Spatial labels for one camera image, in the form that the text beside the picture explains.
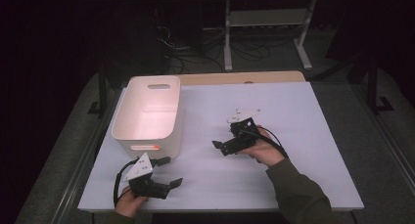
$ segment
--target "cable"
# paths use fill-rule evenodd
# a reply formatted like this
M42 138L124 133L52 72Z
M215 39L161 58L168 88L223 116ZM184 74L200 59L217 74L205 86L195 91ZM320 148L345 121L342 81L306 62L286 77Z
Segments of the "cable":
M247 130L244 130L244 129L241 129L240 132L247 133L247 134L251 134L251 135L255 136L256 138L265 141L266 143L268 143L271 146L273 146L276 150L278 150L278 152L280 152L283 155L283 157L289 158L288 157L288 154L285 151L285 149L281 145L278 145L277 143L275 143L274 141L272 141L271 139L269 139L269 138L267 138L267 137L265 137L265 136L263 136L261 134L255 134L255 133L252 133L252 132L247 131Z
M351 211L351 212L350 212L350 214L351 214L351 218L353 219L353 222L354 222L355 224L358 224L359 222L357 221L357 218L356 218L356 216L354 215L354 212L353 212L353 211Z
M264 127L258 127L258 128L261 128L261 129L263 129L263 130L265 130L265 131L267 131L268 133L270 133L274 138L275 138L275 140L277 140L277 142L278 142L278 144L282 147L283 145L280 143L280 140L278 140L278 138L277 138L277 136L275 136L275 134L274 133L272 133L271 131L269 131L268 129L266 129L266 128L264 128Z
M128 162L120 171L119 173L116 175L116 179L115 179L115 183L114 183L114 195L113 195L113 200L114 200L114 206L116 206L116 204L118 203L119 198L121 198L123 195L125 195L125 193L123 193L120 197L118 197L118 189L119 189L119 182L121 181L121 176L122 176L122 172L125 170L125 168L127 168L129 165L135 164L138 161L137 159L134 159L130 162Z

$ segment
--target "white storage bin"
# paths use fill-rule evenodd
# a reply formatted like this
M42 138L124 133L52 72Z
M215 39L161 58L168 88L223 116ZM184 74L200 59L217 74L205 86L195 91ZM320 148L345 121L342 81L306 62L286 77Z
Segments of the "white storage bin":
M176 157L180 151L184 108L180 79L172 75L130 79L116 112L113 136L137 158Z

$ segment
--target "hand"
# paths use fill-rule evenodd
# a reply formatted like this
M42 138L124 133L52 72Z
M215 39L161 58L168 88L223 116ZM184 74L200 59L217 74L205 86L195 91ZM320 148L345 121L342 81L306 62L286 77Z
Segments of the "hand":
M119 198L115 206L115 212L123 216L134 218L140 209L141 204L149 200L146 197L134 198L130 187L125 187L122 190L123 195Z
M271 139L269 134L262 128L262 126L257 125L257 128L260 134ZM277 149L261 139L258 139L255 145L252 147L241 150L239 154L248 154L251 157L259 160L261 163L267 165L268 167L284 159L284 156Z

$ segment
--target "olive green sleeve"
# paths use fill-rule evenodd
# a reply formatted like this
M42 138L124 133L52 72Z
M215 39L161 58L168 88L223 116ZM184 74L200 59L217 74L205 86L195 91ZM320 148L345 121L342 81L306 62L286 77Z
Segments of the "olive green sleeve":
M266 170L283 216L291 223L340 223L320 186L300 174L289 159Z
M106 224L134 224L135 219L126 217L116 212L111 212Z

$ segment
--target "table surface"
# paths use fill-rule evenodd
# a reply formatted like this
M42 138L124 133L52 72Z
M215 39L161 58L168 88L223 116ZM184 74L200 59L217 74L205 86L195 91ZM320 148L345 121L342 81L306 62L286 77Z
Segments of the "table surface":
M321 186L334 210L363 208L312 88L299 74L222 73L213 75L214 78L194 75L194 79L191 75L180 75L181 101L185 106L181 151L170 164L155 167L152 179L168 184L183 178L183 183L171 190L166 200L150 199L142 209L150 212L278 209L265 165L246 155L224 157L211 143L231 139L226 119L235 109L261 109L254 116L255 123L277 135L296 168ZM283 76L289 75L300 79L288 82L290 78ZM274 82L283 82L258 83L264 76L269 79L274 76ZM222 80L232 84L217 84L223 77L226 78ZM246 81L255 83L241 84ZM115 176L132 159L112 137L113 121L79 209L91 212L114 209ZM120 189L126 185L121 182Z

